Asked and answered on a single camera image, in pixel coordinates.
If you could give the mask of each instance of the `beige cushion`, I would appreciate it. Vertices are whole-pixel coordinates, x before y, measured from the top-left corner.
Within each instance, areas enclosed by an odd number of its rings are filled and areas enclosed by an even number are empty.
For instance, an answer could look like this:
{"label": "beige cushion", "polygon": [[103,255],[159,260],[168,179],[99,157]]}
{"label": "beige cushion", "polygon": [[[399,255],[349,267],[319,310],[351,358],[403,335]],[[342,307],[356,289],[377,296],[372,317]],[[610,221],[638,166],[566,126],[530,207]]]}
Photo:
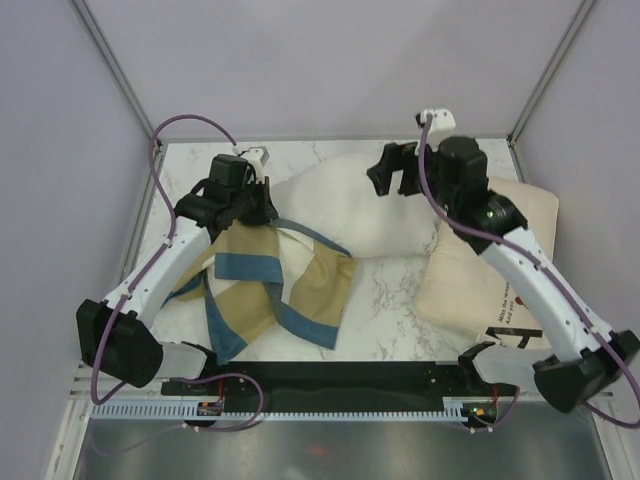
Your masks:
{"label": "beige cushion", "polygon": [[[491,178],[489,187],[513,201],[528,219],[544,252],[553,258],[558,198],[540,188],[500,178]],[[538,322],[513,288],[444,222],[414,299],[414,312],[421,319],[466,332],[473,339],[495,334],[492,328],[541,334]],[[523,347],[523,337],[516,333],[501,333],[498,338],[506,345]],[[530,338],[526,348],[548,348],[548,343],[544,337]]]}

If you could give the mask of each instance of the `wall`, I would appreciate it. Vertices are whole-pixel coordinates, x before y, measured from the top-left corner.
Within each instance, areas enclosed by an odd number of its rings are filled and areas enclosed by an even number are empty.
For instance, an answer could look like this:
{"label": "wall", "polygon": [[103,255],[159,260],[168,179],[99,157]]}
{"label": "wall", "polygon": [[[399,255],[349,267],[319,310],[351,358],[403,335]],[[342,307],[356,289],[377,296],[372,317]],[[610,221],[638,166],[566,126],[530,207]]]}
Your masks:
{"label": "wall", "polygon": [[[86,0],[152,123],[243,138],[505,135],[580,0]],[[194,122],[169,136],[210,137]]]}
{"label": "wall", "polygon": [[42,478],[146,139],[64,0],[0,2],[0,478]]}
{"label": "wall", "polygon": [[[599,2],[519,146],[527,180],[560,197],[560,270],[614,327],[640,335],[638,18],[637,0]],[[629,388],[618,392],[638,418]]]}

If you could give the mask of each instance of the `marble tabletop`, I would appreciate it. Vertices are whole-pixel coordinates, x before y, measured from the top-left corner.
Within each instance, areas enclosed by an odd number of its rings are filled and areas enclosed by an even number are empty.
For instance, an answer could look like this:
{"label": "marble tabletop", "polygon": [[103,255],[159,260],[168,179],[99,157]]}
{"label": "marble tabletop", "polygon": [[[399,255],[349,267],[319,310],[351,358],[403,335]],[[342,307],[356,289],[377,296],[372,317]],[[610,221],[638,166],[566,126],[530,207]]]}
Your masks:
{"label": "marble tabletop", "polygon": [[[340,140],[240,145],[268,149],[270,159],[265,173],[275,184],[339,155],[370,153],[376,159],[385,143],[385,140]],[[489,175],[517,180],[505,140],[487,139],[479,143],[489,158]],[[230,145],[169,144],[160,178],[172,202],[208,175],[211,159],[219,153],[232,153]],[[138,258],[157,245],[168,227],[169,216],[156,193]],[[335,350],[318,347],[274,326],[235,360],[455,360],[475,339],[432,325],[416,318],[411,311],[427,262],[426,256],[360,260]],[[159,340],[189,341],[210,347],[204,301],[170,302],[158,314],[152,332]]]}

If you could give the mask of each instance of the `table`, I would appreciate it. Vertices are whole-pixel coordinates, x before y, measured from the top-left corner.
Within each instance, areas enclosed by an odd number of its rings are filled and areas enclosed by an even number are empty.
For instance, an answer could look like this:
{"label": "table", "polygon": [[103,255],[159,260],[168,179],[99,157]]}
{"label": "table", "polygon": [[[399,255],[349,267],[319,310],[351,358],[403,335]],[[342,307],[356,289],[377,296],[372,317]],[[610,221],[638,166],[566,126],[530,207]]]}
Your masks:
{"label": "table", "polygon": [[[270,159],[265,173],[273,184],[300,174],[312,165],[349,153],[370,154],[375,163],[385,140],[243,143],[265,146]],[[479,140],[489,158],[489,175],[517,180],[505,140]],[[209,173],[211,159],[232,153],[228,143],[169,144],[161,181],[175,203]],[[146,222],[138,258],[157,245],[168,230],[169,216],[156,193]],[[474,338],[431,325],[411,310],[428,262],[426,256],[361,260],[346,305],[335,350],[328,350],[274,326],[235,360],[251,361],[373,361],[455,360]],[[175,301],[157,316],[152,329],[159,340],[189,341],[210,347],[204,301]]]}

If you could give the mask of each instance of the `folded cloth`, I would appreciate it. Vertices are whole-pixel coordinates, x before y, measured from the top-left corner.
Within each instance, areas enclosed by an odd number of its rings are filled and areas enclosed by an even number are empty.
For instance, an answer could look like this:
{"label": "folded cloth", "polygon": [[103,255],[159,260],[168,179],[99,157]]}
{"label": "folded cloth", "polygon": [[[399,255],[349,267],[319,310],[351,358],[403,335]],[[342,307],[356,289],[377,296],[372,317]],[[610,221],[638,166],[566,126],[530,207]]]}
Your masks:
{"label": "folded cloth", "polygon": [[348,251],[295,222],[234,222],[187,269],[169,299],[204,297],[219,364],[276,323],[333,349],[355,269]]}

